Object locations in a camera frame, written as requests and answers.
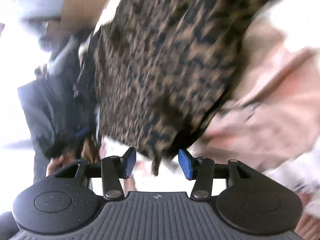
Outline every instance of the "pink garment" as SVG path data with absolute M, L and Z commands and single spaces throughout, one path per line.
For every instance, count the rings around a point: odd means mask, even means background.
M 216 163 L 238 159 L 264 171 L 309 151 L 320 134 L 320 76 L 311 49 L 291 53 L 284 35 L 255 21 L 244 39 L 248 65 L 233 101 L 193 145 Z

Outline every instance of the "camouflage garment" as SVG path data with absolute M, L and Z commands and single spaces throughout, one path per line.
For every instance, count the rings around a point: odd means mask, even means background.
M 225 102 L 244 32 L 268 0 L 121 0 L 100 28 L 100 134 L 153 160 L 199 138 Z

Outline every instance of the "ribbed gray surface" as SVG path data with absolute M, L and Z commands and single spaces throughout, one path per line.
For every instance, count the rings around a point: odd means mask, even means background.
M 131 192 L 121 202 L 108 203 L 94 222 L 77 232 L 39 236 L 21 232 L 14 240 L 222 240 L 299 239 L 293 232 L 278 236 L 248 236 L 223 224 L 209 204 L 186 193 Z

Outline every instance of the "camouflage fabric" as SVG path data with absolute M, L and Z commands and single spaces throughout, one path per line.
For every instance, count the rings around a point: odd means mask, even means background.
M 268 0 L 121 0 L 100 28 L 100 133 L 153 160 L 201 136 L 241 69 L 241 40 Z

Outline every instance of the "peach cloth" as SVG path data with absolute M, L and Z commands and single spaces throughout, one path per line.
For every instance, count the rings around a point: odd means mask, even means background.
M 320 76 L 315 52 L 289 52 L 284 35 L 256 20 L 243 47 L 248 65 L 233 100 L 192 146 L 216 163 L 238 159 L 264 171 L 309 151 L 320 131 Z

